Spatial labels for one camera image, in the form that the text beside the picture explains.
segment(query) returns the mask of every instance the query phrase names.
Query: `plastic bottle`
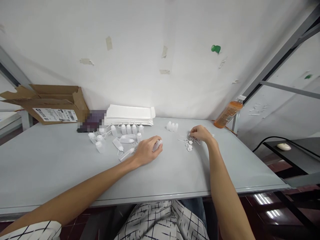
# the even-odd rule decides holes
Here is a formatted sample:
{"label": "plastic bottle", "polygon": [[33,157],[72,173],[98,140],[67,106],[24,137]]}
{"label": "plastic bottle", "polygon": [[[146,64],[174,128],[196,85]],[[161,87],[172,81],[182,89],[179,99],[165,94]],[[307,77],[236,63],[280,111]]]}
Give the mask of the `plastic bottle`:
{"label": "plastic bottle", "polygon": [[177,123],[176,123],[176,125],[174,125],[174,128],[173,128],[173,131],[174,131],[174,132],[178,131],[178,126],[179,126],[179,125],[178,125]]}
{"label": "plastic bottle", "polygon": [[122,135],[126,135],[127,134],[126,125],[124,125],[124,124],[121,125],[121,132],[122,132]]}
{"label": "plastic bottle", "polygon": [[118,133],[117,133],[117,129],[116,129],[116,127],[115,126],[111,126],[111,132],[112,132],[112,135],[114,136],[114,137],[116,137],[117,135],[118,135]]}
{"label": "plastic bottle", "polygon": [[143,126],[142,126],[142,125],[139,126],[139,132],[140,132],[141,134],[143,134]]}
{"label": "plastic bottle", "polygon": [[142,135],[141,135],[141,133],[138,133],[138,134],[137,134],[137,141],[138,141],[138,143],[141,142],[141,140],[142,140]]}
{"label": "plastic bottle", "polygon": [[170,132],[173,132],[173,129],[174,129],[174,123],[171,124]]}
{"label": "plastic bottle", "polygon": [[134,140],[130,138],[120,138],[119,139],[120,143],[133,143]]}
{"label": "plastic bottle", "polygon": [[134,134],[126,134],[126,135],[122,135],[121,138],[135,139],[135,138],[136,138],[136,135],[134,135]]}
{"label": "plastic bottle", "polygon": [[123,146],[117,138],[115,138],[112,142],[119,151],[123,152]]}
{"label": "plastic bottle", "polygon": [[171,121],[169,121],[168,124],[167,124],[167,130],[170,131],[170,127],[171,127]]}
{"label": "plastic bottle", "polygon": [[135,124],[132,125],[132,133],[133,133],[133,134],[136,134],[136,135],[137,135],[137,133],[138,133],[138,131],[137,131],[137,126],[136,126]]}
{"label": "plastic bottle", "polygon": [[105,143],[106,141],[104,140],[104,137],[102,137],[101,135],[97,136],[97,142],[101,142],[101,143]]}
{"label": "plastic bottle", "polygon": [[160,146],[161,143],[162,143],[162,140],[161,140],[161,139],[158,140],[158,141],[156,142],[156,144],[153,146],[152,151],[154,152],[155,150],[157,150],[157,149],[159,148],[159,146]]}
{"label": "plastic bottle", "polygon": [[127,125],[127,133],[131,134],[131,126],[129,124]]}
{"label": "plastic bottle", "polygon": [[104,145],[101,142],[96,142],[96,147],[97,147],[99,153],[104,153],[105,152]]}
{"label": "plastic bottle", "polygon": [[88,136],[93,144],[95,144],[97,142],[97,140],[96,140],[97,137],[94,133],[88,133]]}
{"label": "plastic bottle", "polygon": [[120,162],[123,162],[124,160],[126,160],[128,157],[130,157],[130,155],[133,153],[134,148],[130,148],[128,151],[126,151],[124,154],[122,154],[119,157]]}
{"label": "plastic bottle", "polygon": [[230,102],[228,106],[223,110],[217,120],[213,123],[217,128],[224,128],[227,123],[233,118],[233,116],[241,110],[243,107],[243,100],[246,97],[239,95],[236,100]]}

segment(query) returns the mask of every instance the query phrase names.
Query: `small white bottle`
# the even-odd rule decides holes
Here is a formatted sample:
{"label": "small white bottle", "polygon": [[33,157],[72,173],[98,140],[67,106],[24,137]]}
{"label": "small white bottle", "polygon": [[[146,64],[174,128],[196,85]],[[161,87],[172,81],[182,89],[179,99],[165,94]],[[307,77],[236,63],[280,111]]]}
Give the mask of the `small white bottle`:
{"label": "small white bottle", "polygon": [[176,125],[174,125],[174,128],[173,128],[173,131],[174,131],[174,132],[178,131],[178,126],[179,126],[179,125],[178,125],[177,123],[176,123]]}
{"label": "small white bottle", "polygon": [[173,132],[173,129],[174,129],[174,123],[171,124],[170,132]]}
{"label": "small white bottle", "polygon": [[133,153],[134,148],[130,148],[128,151],[126,151],[124,154],[122,154],[119,157],[120,162],[123,162],[124,160],[126,160],[128,157],[130,157],[130,155]]}
{"label": "small white bottle", "polygon": [[161,140],[161,139],[158,140],[158,141],[156,142],[156,144],[153,146],[152,151],[154,152],[155,150],[157,150],[157,149],[159,148],[159,146],[160,146],[161,143],[162,143],[162,140]]}
{"label": "small white bottle", "polygon": [[123,146],[117,138],[115,138],[112,142],[119,151],[123,152]]}
{"label": "small white bottle", "polygon": [[141,140],[142,140],[142,135],[141,135],[141,133],[138,133],[138,134],[137,134],[137,141],[138,141],[138,143],[141,142]]}
{"label": "small white bottle", "polygon": [[97,142],[105,143],[106,140],[104,140],[104,137],[102,137],[101,135],[98,135],[97,136]]}
{"label": "small white bottle", "polygon": [[120,143],[133,143],[134,140],[130,138],[120,138]]}
{"label": "small white bottle", "polygon": [[137,131],[137,126],[135,124],[132,125],[132,133],[137,135],[138,131]]}
{"label": "small white bottle", "polygon": [[97,137],[94,133],[88,133],[88,136],[93,144],[95,144],[97,142],[97,140],[96,140]]}
{"label": "small white bottle", "polygon": [[121,138],[135,139],[135,138],[136,138],[136,135],[134,135],[134,134],[126,134],[126,135],[122,135]]}
{"label": "small white bottle", "polygon": [[170,131],[170,127],[171,127],[171,121],[169,121],[168,124],[167,124],[167,130]]}
{"label": "small white bottle", "polygon": [[99,153],[104,153],[105,152],[104,145],[101,142],[96,142],[96,147],[97,147]]}
{"label": "small white bottle", "polygon": [[124,125],[124,124],[121,125],[121,131],[122,131],[122,135],[126,135],[127,134],[126,125]]}
{"label": "small white bottle", "polygon": [[132,133],[132,132],[131,132],[131,126],[130,126],[129,124],[127,125],[127,133],[128,133],[128,134],[131,134],[131,133]]}
{"label": "small white bottle", "polygon": [[143,126],[142,125],[139,126],[139,133],[143,134]]}
{"label": "small white bottle", "polygon": [[118,135],[118,133],[117,133],[117,129],[116,129],[116,127],[115,126],[111,126],[111,132],[112,132],[112,135],[114,136],[114,137],[116,137],[117,135]]}

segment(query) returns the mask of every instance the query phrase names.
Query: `right hand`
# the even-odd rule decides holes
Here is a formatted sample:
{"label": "right hand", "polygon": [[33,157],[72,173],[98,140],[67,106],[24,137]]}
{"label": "right hand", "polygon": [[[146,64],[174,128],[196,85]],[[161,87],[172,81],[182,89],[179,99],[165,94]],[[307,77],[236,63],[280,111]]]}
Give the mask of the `right hand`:
{"label": "right hand", "polygon": [[209,131],[202,125],[195,126],[190,131],[190,136],[195,137],[204,142],[208,142],[210,140],[214,140],[213,136]]}

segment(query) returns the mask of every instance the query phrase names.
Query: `computer mouse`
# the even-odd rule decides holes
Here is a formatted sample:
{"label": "computer mouse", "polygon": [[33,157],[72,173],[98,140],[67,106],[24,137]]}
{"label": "computer mouse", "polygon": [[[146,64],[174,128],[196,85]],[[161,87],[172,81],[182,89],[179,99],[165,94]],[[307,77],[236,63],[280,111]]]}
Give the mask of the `computer mouse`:
{"label": "computer mouse", "polygon": [[279,143],[279,144],[277,145],[277,147],[280,148],[280,149],[283,150],[283,151],[289,151],[289,150],[291,150],[291,147],[290,147],[288,144],[286,144],[286,143]]}

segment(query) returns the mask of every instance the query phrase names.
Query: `green tape piece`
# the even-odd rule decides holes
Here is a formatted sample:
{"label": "green tape piece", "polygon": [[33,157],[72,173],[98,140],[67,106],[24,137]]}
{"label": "green tape piece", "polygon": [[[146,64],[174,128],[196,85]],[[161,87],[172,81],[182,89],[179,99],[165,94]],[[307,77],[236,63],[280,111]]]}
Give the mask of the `green tape piece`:
{"label": "green tape piece", "polygon": [[218,45],[212,45],[212,47],[211,47],[212,52],[216,52],[219,54],[220,50],[221,50],[221,47]]}
{"label": "green tape piece", "polygon": [[308,76],[306,76],[304,79],[309,79],[312,77],[312,74],[309,74]]}

